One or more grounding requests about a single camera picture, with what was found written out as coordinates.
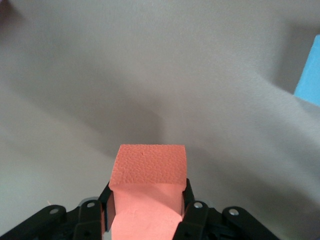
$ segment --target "gray surface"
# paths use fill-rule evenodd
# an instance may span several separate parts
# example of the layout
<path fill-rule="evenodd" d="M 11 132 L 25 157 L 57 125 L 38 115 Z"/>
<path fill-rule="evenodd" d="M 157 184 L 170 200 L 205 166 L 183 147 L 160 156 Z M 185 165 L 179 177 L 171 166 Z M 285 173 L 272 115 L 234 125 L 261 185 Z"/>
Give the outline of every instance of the gray surface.
<path fill-rule="evenodd" d="M 108 182 L 120 144 L 185 144 L 199 200 L 320 236 L 320 109 L 292 96 L 320 2 L 12 1 L 0 18 L 0 234 Z"/>

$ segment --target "blue foam block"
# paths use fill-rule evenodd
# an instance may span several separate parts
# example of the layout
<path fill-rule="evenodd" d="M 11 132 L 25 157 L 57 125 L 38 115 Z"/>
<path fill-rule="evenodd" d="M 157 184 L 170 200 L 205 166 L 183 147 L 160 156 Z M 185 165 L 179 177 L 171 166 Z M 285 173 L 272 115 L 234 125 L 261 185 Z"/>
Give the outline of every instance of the blue foam block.
<path fill-rule="evenodd" d="M 314 39 L 294 95 L 320 107 L 320 35 Z"/>

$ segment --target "orange foam block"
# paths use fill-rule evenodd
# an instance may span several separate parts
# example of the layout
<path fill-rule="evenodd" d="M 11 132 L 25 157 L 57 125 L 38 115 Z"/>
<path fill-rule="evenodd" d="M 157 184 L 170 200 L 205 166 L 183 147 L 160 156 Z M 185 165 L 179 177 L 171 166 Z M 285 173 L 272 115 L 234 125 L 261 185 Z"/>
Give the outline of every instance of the orange foam block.
<path fill-rule="evenodd" d="M 109 182 L 112 240 L 172 240 L 182 221 L 186 179 L 183 145 L 121 145 Z"/>

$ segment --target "foam block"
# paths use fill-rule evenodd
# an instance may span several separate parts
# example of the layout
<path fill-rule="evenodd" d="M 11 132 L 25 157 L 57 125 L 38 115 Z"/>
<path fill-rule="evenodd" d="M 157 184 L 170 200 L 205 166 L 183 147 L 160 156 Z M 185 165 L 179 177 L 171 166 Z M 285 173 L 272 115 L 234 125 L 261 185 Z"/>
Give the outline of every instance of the foam block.
<path fill-rule="evenodd" d="M 121 145 L 109 183 L 112 240 L 172 240 L 187 179 L 183 145 Z"/>
<path fill-rule="evenodd" d="M 320 107 L 320 35 L 314 39 L 294 95 Z"/>

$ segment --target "blue block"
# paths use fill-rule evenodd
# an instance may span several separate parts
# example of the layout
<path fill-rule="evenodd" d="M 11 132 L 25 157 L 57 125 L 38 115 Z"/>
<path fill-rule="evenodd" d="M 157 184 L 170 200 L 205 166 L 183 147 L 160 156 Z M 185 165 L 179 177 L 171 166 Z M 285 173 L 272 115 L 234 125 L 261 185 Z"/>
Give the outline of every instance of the blue block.
<path fill-rule="evenodd" d="M 294 95 L 320 107 L 320 35 L 314 39 Z"/>

